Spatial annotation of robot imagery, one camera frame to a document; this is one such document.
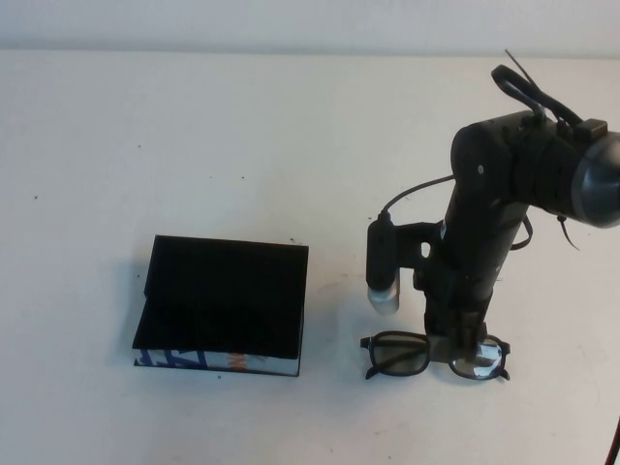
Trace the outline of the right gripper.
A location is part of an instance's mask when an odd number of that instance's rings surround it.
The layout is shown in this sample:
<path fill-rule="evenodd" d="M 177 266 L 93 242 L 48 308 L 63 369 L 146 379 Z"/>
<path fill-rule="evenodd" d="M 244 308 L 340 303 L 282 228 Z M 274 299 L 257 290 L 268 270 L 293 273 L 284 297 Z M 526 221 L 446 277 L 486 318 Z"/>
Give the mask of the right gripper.
<path fill-rule="evenodd" d="M 430 361 L 450 362 L 456 340 L 459 350 L 476 350 L 486 339 L 485 317 L 498 275 L 498 268 L 481 275 L 454 270 L 414 272 L 414 288 L 425 297 Z"/>

